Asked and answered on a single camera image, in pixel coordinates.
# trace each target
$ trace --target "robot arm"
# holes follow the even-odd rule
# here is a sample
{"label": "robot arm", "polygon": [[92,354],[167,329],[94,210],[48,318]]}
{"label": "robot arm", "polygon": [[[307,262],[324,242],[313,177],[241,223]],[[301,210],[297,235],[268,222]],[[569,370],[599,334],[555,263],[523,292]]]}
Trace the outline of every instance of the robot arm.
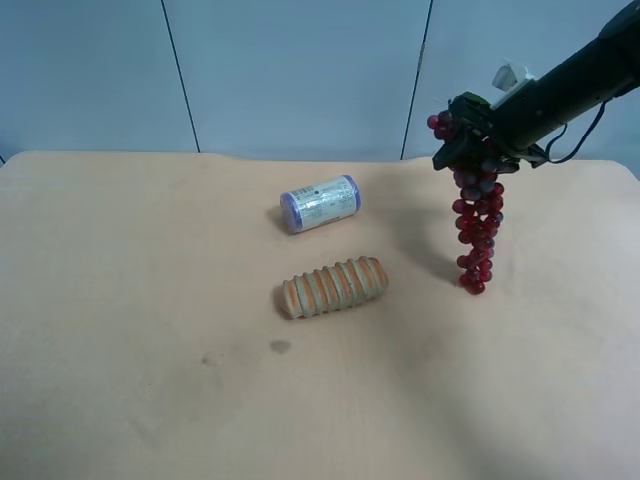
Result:
{"label": "robot arm", "polygon": [[496,104],[467,92],[450,102],[440,127],[432,122],[436,136],[445,140],[433,158],[436,170],[475,170],[486,159],[499,161],[498,173],[517,171],[521,159],[538,167],[550,158],[537,141],[598,104],[601,117],[607,102],[640,86],[640,0],[539,80],[511,74],[505,97]]}

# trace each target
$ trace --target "tabletop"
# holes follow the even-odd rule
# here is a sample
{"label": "tabletop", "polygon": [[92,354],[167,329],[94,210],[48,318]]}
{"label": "tabletop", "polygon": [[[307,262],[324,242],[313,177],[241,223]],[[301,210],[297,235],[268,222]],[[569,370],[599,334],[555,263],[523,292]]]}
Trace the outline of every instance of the tabletop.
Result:
{"label": "tabletop", "polygon": [[[350,174],[288,235],[280,193]],[[0,477],[638,478],[640,188],[504,179],[494,278],[455,285],[450,172],[27,152],[0,169]],[[287,320],[283,280],[373,256],[370,303]]]}

